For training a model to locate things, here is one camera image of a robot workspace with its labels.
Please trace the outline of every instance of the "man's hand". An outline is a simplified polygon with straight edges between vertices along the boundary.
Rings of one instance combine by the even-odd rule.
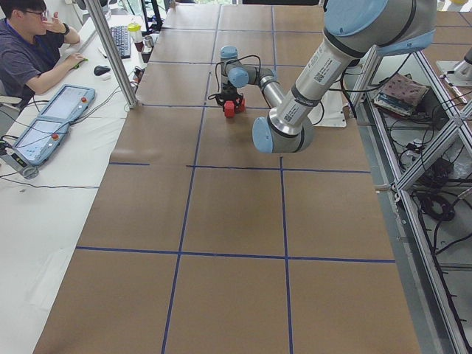
[[[64,33],[66,31],[66,26],[58,18],[59,13],[56,11],[52,17],[51,21],[43,21],[44,26],[48,31],[56,33]]]
[[[65,59],[64,64],[67,65],[69,69],[73,69],[78,63],[83,62],[85,59],[86,57],[84,57],[80,53],[74,53],[70,54],[70,56]]]

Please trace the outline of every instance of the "navy blue shirt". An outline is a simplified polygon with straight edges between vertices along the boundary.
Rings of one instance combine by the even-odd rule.
[[[26,83],[54,68],[63,43],[62,34],[47,31],[35,36],[35,44],[29,44],[7,24],[7,19],[0,20],[0,80],[7,95],[20,97],[20,106],[26,105],[35,94]]]

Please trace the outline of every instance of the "black hair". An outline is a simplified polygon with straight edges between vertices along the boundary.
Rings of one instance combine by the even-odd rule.
[[[44,0],[0,0],[0,7],[7,18],[11,18],[14,10],[46,11]]]

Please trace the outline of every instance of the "wristwatch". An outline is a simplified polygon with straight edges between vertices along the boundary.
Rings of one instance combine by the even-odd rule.
[[[68,24],[65,24],[65,23],[62,23],[64,25],[64,27],[66,28],[66,31],[63,33],[63,35],[68,35],[69,32],[71,32],[71,29],[69,28],[69,25]]]

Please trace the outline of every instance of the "computer mouse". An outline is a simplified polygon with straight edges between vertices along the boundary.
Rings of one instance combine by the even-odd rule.
[[[109,66],[106,65],[97,65],[94,68],[94,74],[95,76],[100,76],[105,74],[106,72],[109,72],[111,69]]]

